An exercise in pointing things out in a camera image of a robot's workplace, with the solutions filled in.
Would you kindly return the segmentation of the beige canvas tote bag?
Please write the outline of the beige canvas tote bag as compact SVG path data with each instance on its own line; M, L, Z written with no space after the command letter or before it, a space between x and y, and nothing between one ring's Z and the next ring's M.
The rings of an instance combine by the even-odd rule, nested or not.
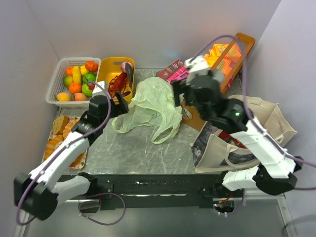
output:
M242 170L259 164L274 178L285 178L294 171L295 162L286 158L284 150L277 150L266 137L270 135L284 147L297 133L284 118L278 104L247 97L247 105L254 120L247 123L247 131L232 134L246 149L223 141L218 137L222 130L208 121L191 144L197 173Z

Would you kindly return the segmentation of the wooden snack tray box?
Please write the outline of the wooden snack tray box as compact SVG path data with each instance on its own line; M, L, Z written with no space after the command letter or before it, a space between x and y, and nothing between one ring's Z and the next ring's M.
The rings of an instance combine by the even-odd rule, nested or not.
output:
M220 81L222 94L226 94L232 86L242 69L243 56L247 57L255 44L255 38L243 33L237 33L236 38L230 43L213 44L204 56Z

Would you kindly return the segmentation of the large red snack bag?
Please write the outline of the large red snack bag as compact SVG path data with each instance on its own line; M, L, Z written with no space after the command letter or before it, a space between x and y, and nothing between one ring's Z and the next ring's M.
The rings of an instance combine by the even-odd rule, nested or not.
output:
M235 145L239 148L243 148L243 149L246 149L246 146L241 143L239 140L233 138L231 135L227 134L225 131L222 131L219 135L218 135L219 138L221 138L223 141L225 141L226 143L229 143L229 144L232 144L232 145Z

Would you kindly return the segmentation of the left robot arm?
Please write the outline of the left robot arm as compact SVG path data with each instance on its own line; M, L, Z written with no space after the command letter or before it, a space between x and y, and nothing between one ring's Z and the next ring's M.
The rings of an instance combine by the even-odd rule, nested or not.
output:
M14 179L14 204L17 207L16 222L24 210L34 218L46 220L56 207L75 197L97 197L97 178L82 172L74 178L59 182L64 171L86 151L103 130L110 118L128 113L128 103L120 92L115 93L116 104L108 92L92 97L85 111L63 143L28 175L20 173Z

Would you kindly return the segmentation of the light green plastic bag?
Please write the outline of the light green plastic bag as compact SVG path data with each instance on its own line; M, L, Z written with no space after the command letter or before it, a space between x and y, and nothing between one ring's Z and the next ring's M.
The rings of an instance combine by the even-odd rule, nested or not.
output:
M173 138L179 131L182 108L175 106L171 85L159 77L138 83L128 109L127 114L112 121L115 132L127 133L141 126L155 127L151 142L157 145Z

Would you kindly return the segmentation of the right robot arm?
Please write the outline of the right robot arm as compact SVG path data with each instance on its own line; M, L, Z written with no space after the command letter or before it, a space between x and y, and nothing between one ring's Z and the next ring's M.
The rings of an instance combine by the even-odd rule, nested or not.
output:
M225 98L219 86L208 75L172 82L176 106L183 94L186 105L195 107L201 119L240 141L260 162L253 168L223 172L216 191L221 194L258 188L276 196L293 190L297 183L294 172L301 169L299 163L303 160L290 155L272 138L246 107L245 100Z

